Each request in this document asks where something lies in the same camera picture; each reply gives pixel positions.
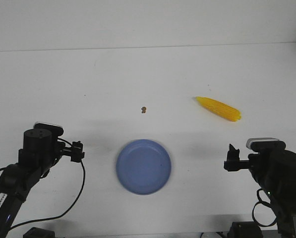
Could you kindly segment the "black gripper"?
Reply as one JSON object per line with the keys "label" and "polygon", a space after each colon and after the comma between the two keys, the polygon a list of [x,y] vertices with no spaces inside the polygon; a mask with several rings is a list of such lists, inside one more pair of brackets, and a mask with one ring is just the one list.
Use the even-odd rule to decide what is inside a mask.
{"label": "black gripper", "polygon": [[[30,169],[40,169],[45,174],[62,157],[62,128],[33,128],[23,134],[23,148],[18,151],[18,164]],[[81,141],[72,142],[71,162],[81,163],[85,157]]]}
{"label": "black gripper", "polygon": [[296,193],[296,153],[286,150],[283,141],[254,143],[249,161],[239,158],[240,150],[229,144],[224,169],[236,172],[250,170],[265,193]]}

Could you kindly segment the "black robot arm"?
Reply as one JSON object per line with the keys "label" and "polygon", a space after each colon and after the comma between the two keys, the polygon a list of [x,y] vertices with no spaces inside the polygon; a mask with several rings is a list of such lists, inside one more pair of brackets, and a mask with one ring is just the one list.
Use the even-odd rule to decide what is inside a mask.
{"label": "black robot arm", "polygon": [[23,134],[23,147],[18,161],[1,169],[0,176],[0,238],[15,228],[13,222],[30,190],[45,178],[62,156],[82,163],[85,156],[80,141],[67,142],[60,138],[61,127],[36,127]]}
{"label": "black robot arm", "polygon": [[241,160],[240,151],[229,146],[224,169],[249,170],[270,200],[259,199],[258,203],[273,211],[278,233],[284,238],[296,238],[296,153],[275,138],[251,138],[246,146],[253,151],[247,160]]}

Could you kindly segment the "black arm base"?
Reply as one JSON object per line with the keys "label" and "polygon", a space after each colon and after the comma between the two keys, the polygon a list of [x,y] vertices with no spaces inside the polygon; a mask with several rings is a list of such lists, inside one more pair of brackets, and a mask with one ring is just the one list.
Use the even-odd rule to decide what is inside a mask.
{"label": "black arm base", "polygon": [[32,227],[23,235],[23,238],[55,238],[55,237],[56,237],[56,234],[54,231],[37,228],[37,227]]}
{"label": "black arm base", "polygon": [[260,227],[254,222],[232,222],[228,238],[263,238]]}

